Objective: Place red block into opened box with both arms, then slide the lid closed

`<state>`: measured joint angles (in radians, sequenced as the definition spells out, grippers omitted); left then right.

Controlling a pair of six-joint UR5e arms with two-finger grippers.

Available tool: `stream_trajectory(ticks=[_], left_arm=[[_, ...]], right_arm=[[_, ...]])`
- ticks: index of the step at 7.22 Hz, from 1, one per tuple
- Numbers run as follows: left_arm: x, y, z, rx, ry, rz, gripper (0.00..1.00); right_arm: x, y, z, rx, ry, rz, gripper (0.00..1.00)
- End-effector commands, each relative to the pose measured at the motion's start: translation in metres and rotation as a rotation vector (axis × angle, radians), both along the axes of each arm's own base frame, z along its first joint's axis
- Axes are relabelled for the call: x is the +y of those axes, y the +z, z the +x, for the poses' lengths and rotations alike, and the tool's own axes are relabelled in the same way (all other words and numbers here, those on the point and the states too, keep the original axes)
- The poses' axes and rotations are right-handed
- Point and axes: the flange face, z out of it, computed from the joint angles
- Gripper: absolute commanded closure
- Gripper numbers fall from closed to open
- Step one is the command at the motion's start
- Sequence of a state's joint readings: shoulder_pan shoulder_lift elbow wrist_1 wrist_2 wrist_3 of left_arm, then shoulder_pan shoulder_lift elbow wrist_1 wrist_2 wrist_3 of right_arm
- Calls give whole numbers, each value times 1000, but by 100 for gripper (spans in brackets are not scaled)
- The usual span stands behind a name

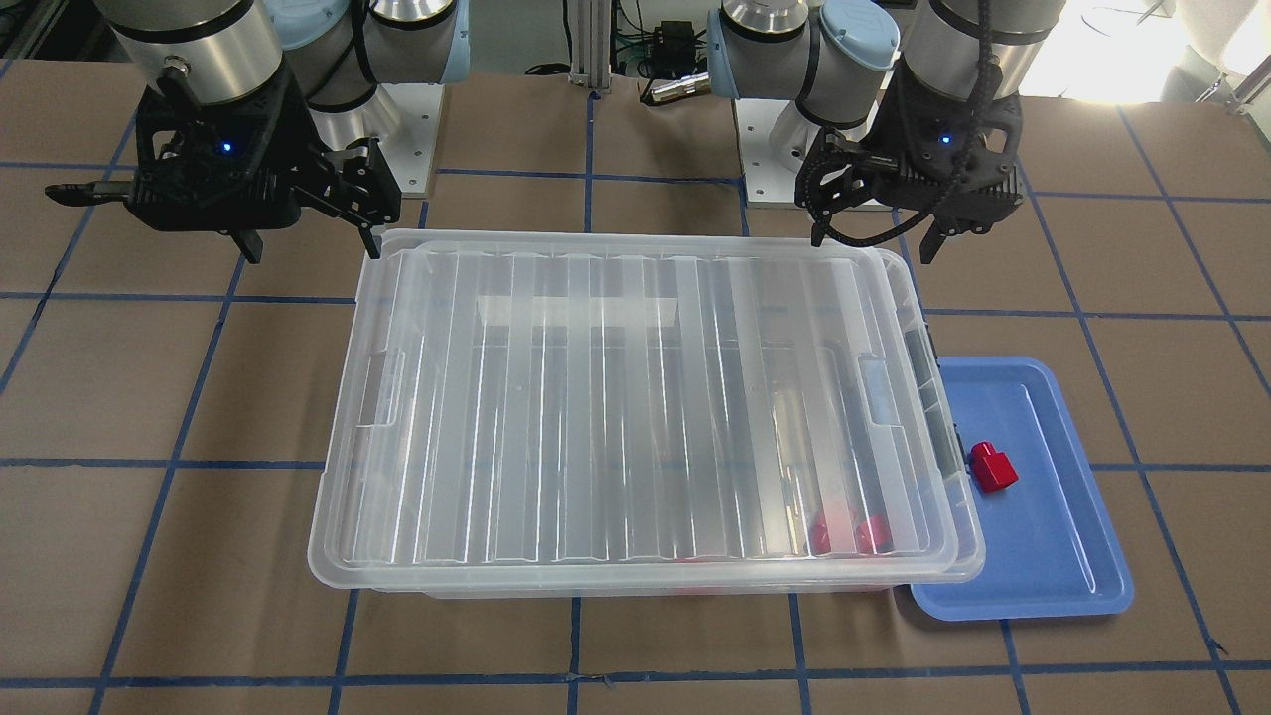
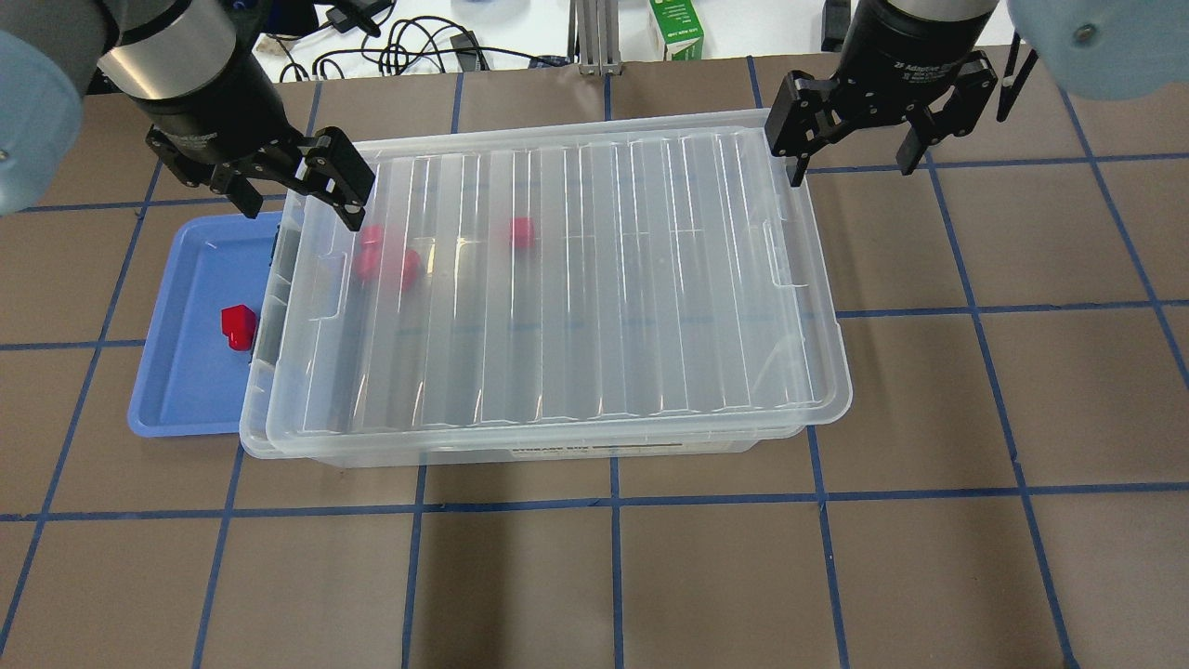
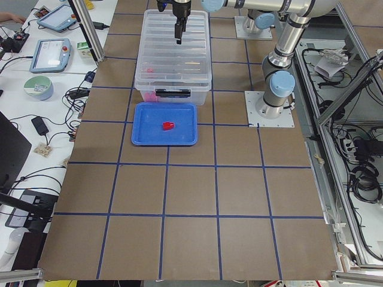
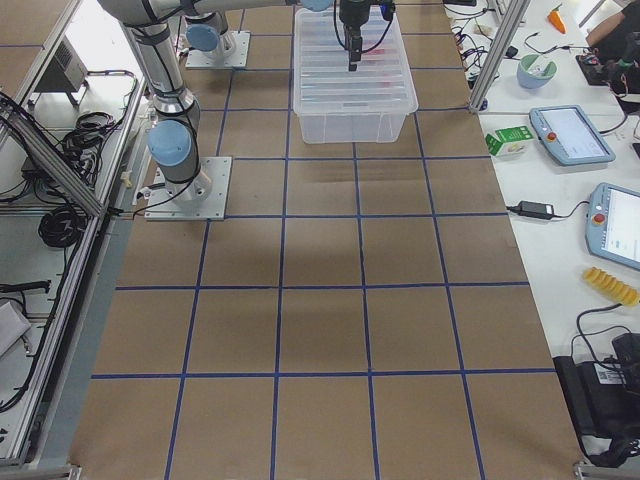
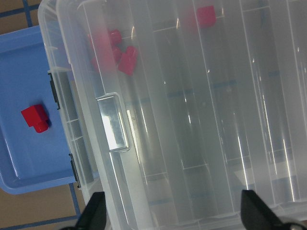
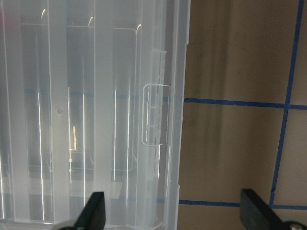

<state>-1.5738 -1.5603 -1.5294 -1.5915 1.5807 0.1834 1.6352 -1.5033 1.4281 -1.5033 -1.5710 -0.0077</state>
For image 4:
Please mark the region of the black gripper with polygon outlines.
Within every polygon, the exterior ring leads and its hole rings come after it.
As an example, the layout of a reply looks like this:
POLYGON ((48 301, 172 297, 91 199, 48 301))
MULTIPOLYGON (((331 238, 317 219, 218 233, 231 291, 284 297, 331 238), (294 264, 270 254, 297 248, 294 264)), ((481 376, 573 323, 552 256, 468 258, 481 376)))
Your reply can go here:
POLYGON ((370 18, 371 9, 377 6, 382 18, 392 21, 396 4, 392 0, 340 0, 339 19, 345 34, 345 50, 348 52, 348 71, 355 72, 362 56, 361 27, 370 18))

